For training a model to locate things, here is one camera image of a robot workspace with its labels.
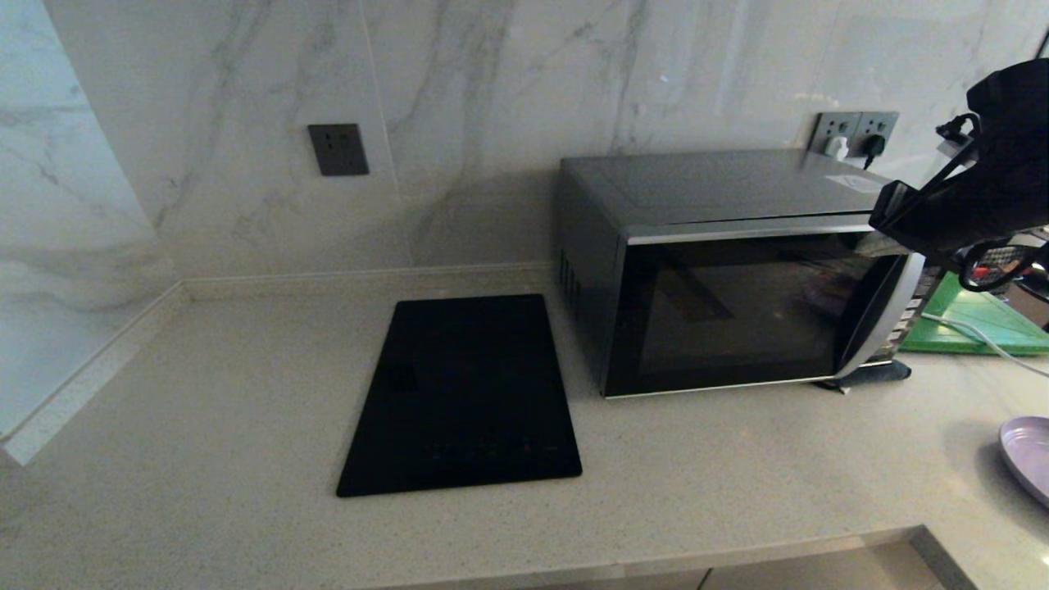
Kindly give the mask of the lilac plastic plate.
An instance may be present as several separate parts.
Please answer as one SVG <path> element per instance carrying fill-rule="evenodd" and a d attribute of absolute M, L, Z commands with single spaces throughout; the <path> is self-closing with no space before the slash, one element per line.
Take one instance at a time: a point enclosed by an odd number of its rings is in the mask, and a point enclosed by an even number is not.
<path fill-rule="evenodd" d="M 999 445 L 1009 473 L 1049 511 L 1049 417 L 1008 420 L 999 428 Z"/>

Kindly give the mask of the dark cloth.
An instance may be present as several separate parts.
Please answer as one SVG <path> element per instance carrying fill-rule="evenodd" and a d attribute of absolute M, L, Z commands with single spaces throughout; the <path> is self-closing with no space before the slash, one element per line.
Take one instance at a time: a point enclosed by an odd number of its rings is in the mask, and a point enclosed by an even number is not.
<path fill-rule="evenodd" d="M 891 384 L 904 381 L 911 377 L 913 370 L 899 360 L 891 360 L 883 365 L 862 366 L 854 370 L 840 379 L 827 379 L 814 382 L 817 388 L 849 395 L 855 388 L 870 384 Z"/>

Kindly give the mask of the dark grey wall socket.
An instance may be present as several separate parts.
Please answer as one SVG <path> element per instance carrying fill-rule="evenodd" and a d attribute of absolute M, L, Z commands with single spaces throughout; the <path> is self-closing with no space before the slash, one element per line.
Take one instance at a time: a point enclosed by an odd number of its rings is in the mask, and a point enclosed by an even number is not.
<path fill-rule="evenodd" d="M 325 178 L 348 178 L 370 174 L 370 163 L 359 125 L 308 125 L 307 132 L 320 175 Z"/>

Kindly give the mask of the silver Panasonic microwave oven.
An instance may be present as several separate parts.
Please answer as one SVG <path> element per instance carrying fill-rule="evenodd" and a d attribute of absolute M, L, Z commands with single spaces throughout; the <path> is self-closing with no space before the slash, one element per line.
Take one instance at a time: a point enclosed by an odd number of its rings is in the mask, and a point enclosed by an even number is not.
<path fill-rule="evenodd" d="M 879 194 L 854 192 L 827 175 L 860 175 L 889 184 L 879 175 L 797 149 L 563 159 L 553 194 L 553 255 L 600 395 L 627 238 L 700 232 L 716 223 L 756 222 L 765 227 L 768 220 L 802 228 L 865 224 L 870 232 Z M 926 271 L 925 262 L 884 363 L 897 359 L 922 309 L 920 280 Z"/>

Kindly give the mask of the beige cabinet door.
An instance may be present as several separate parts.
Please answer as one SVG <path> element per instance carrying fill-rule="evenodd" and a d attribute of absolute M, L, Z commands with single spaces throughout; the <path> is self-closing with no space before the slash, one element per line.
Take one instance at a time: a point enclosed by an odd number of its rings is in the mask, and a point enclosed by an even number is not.
<path fill-rule="evenodd" d="M 905 542 L 716 568 L 698 590 L 945 590 Z"/>

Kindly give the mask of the black glass induction cooktop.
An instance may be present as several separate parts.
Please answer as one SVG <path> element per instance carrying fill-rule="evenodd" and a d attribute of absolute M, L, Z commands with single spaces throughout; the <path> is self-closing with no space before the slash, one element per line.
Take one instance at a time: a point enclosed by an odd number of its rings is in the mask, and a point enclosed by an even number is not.
<path fill-rule="evenodd" d="M 580 475 L 543 295 L 397 303 L 338 497 Z"/>

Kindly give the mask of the green cutting board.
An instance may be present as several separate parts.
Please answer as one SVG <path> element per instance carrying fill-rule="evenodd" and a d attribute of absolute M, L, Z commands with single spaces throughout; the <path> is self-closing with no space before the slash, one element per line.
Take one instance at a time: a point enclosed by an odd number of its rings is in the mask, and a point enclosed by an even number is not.
<path fill-rule="evenodd" d="M 977 331 L 1012 356 L 1049 356 L 1049 333 L 994 295 L 963 290 L 954 273 L 934 290 L 900 351 L 993 355 Z"/>

